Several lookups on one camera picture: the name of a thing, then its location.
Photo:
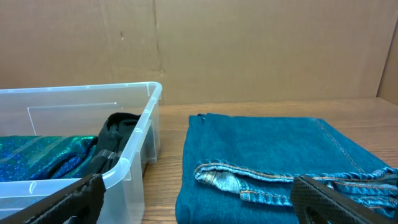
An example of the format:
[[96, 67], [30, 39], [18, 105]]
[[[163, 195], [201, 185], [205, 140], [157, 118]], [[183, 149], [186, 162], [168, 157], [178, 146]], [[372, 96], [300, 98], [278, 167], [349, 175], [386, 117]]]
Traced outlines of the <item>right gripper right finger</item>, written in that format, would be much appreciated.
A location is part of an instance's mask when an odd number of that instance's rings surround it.
[[290, 198], [300, 224], [397, 224], [306, 175], [294, 178]]

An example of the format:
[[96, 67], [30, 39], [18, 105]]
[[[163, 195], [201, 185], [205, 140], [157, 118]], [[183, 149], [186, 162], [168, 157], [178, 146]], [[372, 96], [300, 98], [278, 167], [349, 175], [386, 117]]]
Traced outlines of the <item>blue green sparkly fabric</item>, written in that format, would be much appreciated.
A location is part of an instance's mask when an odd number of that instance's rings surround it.
[[2, 136], [1, 182], [79, 178], [97, 136]]

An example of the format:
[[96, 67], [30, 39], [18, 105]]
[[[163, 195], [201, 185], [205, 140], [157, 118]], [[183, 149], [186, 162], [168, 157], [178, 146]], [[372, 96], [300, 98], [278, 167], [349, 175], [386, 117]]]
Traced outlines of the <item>black socks bundle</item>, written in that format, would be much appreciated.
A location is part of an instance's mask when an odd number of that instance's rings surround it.
[[95, 140], [95, 150], [83, 169], [83, 176], [104, 174], [118, 163], [140, 117], [131, 113], [113, 113], [108, 117]]

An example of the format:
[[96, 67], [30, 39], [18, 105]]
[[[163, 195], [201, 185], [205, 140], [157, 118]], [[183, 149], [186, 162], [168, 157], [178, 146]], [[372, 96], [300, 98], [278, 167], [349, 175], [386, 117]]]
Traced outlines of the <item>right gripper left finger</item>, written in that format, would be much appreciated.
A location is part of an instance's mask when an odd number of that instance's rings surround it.
[[1, 224], [96, 224], [106, 187], [101, 174], [90, 174], [27, 208]]

